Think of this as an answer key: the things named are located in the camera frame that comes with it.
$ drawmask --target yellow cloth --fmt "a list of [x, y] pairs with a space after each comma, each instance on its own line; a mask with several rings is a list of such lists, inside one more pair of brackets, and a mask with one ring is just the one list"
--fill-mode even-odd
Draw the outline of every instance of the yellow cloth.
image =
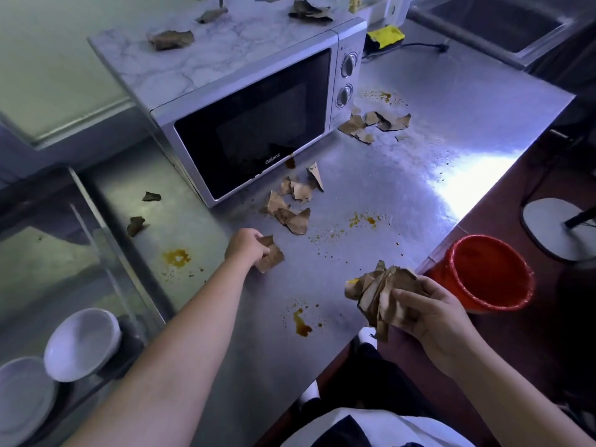
[[395, 44], [397, 41], [406, 37], [405, 34], [394, 25], [388, 25], [375, 31], [369, 31], [367, 34], [371, 39], [378, 42], [379, 49], [382, 49], [387, 45]]

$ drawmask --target white round base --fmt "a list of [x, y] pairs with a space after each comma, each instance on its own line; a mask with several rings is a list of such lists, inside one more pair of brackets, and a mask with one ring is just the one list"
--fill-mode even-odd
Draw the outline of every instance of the white round base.
[[521, 219], [541, 248], [563, 260], [580, 262], [596, 257], [596, 223], [590, 220], [573, 229], [563, 223], [582, 211], [562, 199], [546, 198], [526, 205]]

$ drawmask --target marble-patterned surface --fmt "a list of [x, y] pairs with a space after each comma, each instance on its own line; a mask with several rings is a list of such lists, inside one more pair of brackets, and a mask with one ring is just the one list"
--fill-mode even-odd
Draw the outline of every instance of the marble-patterned surface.
[[[149, 112], [353, 17], [335, 9], [330, 24], [304, 23], [288, 17], [292, 3], [225, 0], [229, 12], [213, 23], [201, 25], [195, 19], [217, 6], [217, 0], [204, 0], [182, 13], [108, 29], [90, 37], [89, 43], [115, 78]], [[147, 37], [166, 29], [191, 30], [195, 42], [183, 49], [156, 52]]]

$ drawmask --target red bucket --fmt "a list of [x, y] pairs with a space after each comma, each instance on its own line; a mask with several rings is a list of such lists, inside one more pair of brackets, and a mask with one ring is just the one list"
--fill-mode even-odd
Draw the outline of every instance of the red bucket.
[[469, 312], [521, 309], [536, 289], [534, 273], [523, 257], [487, 235], [460, 238], [427, 274]]

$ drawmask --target person's left hand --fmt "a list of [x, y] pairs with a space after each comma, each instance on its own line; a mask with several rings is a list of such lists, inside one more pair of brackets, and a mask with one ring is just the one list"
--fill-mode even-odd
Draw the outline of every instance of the person's left hand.
[[225, 251], [225, 258], [243, 257], [251, 265], [257, 263], [264, 255], [269, 254], [269, 248], [263, 246], [258, 238], [263, 234], [256, 229], [241, 229], [229, 239], [228, 248]]

